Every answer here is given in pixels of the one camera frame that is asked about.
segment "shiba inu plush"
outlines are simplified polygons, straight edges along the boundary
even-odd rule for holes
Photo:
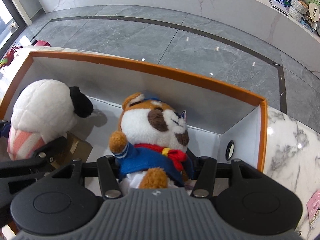
[[[120,188],[183,187],[181,172],[189,136],[185,119],[168,104],[142,93],[122,105],[109,148],[120,163]]]

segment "dark floor stripe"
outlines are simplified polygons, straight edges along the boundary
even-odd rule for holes
[[[57,21],[67,21],[67,20],[121,20],[121,21],[130,21],[130,22],[139,22],[139,23],[148,23],[153,25],[159,25],[163,27],[173,28],[193,34],[197,34],[203,37],[207,37],[209,39],[220,41],[224,44],[227,44],[229,46],[232,46],[236,49],[239,49],[241,51],[244,51],[258,59],[261,59],[262,61],[270,64],[271,66],[277,68],[278,70],[278,78],[279,78],[279,97],[280,97],[280,111],[283,113],[287,113],[287,100],[286,100],[286,90],[285,90],[285,81],[284,81],[284,71],[283,67],[276,63],[275,61],[271,60],[270,58],[252,50],[249,49],[246,46],[243,46],[241,44],[238,44],[234,41],[228,40],[226,38],[217,36],[212,33],[204,32],[201,30],[197,30],[191,27],[175,24],[175,23],[168,23],[158,20],[151,20],[151,19],[144,19],[144,18],[137,18],[137,17],[128,17],[128,16],[109,16],[109,15],[93,15],[93,16],[73,16],[73,17],[63,17],[63,18],[56,18],[51,19],[49,22],[46,23],[45,26],[43,26],[38,33],[35,35],[35,37],[43,30],[44,27],[46,27],[50,22],[57,22]]]

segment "plush ear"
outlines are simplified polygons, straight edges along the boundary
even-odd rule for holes
[[[90,116],[93,112],[93,105],[89,98],[81,93],[78,87],[69,87],[69,89],[72,104],[75,108],[75,114],[82,118]]]
[[[141,92],[135,93],[129,97],[127,97],[124,102],[122,103],[122,109],[125,110],[129,106],[132,106],[133,104],[138,104],[144,99],[144,94]]]
[[[23,89],[24,90],[24,89]],[[20,92],[19,92],[19,95],[18,95],[18,97],[21,95],[21,93],[23,92],[23,90],[21,90]]]

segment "plush paw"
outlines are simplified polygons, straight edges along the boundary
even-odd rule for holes
[[[109,138],[109,148],[112,153],[121,153],[125,146],[127,145],[128,140],[125,134],[121,131],[115,131],[111,134]]]
[[[147,174],[143,177],[140,182],[139,188],[167,188],[168,187],[168,177],[167,174],[161,168],[148,169]]]

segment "plush dog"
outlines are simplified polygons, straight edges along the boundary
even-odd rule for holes
[[[78,87],[57,80],[28,85],[13,106],[8,153],[12,160],[26,159],[39,147],[64,136],[76,123],[76,115],[93,111],[89,98]]]
[[[168,104],[129,96],[109,148],[120,163],[120,188],[182,187],[189,136],[185,119]]]

